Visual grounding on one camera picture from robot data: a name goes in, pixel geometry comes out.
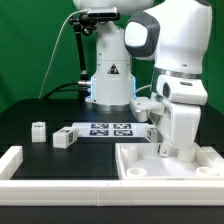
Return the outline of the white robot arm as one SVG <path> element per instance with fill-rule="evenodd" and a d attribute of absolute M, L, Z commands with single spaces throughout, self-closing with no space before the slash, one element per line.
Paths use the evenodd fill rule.
<path fill-rule="evenodd" d="M 101 110 L 129 108 L 162 137 L 159 154 L 194 153 L 208 94 L 202 84 L 212 7 L 206 0 L 73 0 L 83 32 L 97 32 L 97 67 L 86 101 Z M 138 97 L 130 59 L 152 60 L 151 96 Z"/>

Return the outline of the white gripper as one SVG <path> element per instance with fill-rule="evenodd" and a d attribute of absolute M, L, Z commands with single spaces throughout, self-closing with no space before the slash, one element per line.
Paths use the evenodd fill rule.
<path fill-rule="evenodd" d="M 162 136 L 158 153 L 168 157 L 170 148 L 188 149 L 194 143 L 201 117 L 198 105 L 163 100 L 149 110 L 149 119 Z"/>

